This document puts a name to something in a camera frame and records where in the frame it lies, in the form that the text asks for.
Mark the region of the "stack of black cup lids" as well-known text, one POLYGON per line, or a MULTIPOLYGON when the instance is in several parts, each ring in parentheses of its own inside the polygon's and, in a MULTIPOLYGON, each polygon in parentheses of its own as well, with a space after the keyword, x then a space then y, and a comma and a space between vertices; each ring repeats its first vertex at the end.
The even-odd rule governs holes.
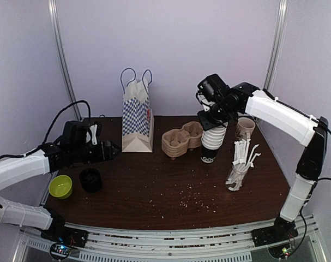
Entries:
POLYGON ((88 193, 96 193, 102 188, 100 172, 97 169, 84 169, 79 175, 82 188, 88 193))

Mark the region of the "stack of paper cups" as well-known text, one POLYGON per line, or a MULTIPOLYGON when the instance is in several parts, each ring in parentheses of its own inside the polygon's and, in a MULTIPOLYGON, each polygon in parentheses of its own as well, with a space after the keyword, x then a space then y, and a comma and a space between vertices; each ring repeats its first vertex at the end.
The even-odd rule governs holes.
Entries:
POLYGON ((214 162, 220 147, 224 142, 227 127, 220 125, 210 130, 205 130, 201 137, 201 160, 204 163, 214 162))

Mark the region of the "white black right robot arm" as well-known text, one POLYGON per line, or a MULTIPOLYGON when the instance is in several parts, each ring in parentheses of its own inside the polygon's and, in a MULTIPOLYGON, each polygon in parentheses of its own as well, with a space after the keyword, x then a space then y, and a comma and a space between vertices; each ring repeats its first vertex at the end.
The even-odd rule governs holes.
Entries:
POLYGON ((204 107, 198 116, 206 131, 246 114, 271 124, 304 147, 295 182, 273 226, 266 229, 275 241, 283 240, 294 229, 294 220, 310 200, 322 172, 328 120, 307 115, 250 83, 229 87, 216 74, 206 77, 197 88, 197 100, 204 107))

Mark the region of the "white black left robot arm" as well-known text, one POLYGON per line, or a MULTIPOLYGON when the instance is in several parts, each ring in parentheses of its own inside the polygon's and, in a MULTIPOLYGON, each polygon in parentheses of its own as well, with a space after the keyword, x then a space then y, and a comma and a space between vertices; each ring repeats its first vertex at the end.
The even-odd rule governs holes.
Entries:
MULTIPOLYGON (((115 159, 121 148, 111 140, 98 140, 101 130, 99 122, 68 121, 55 142, 43 142, 34 150, 17 156, 0 156, 0 191, 75 163, 90 164, 115 159)), ((64 218, 55 210, 14 202, 1 196, 0 223, 37 228, 57 242, 69 238, 64 218)))

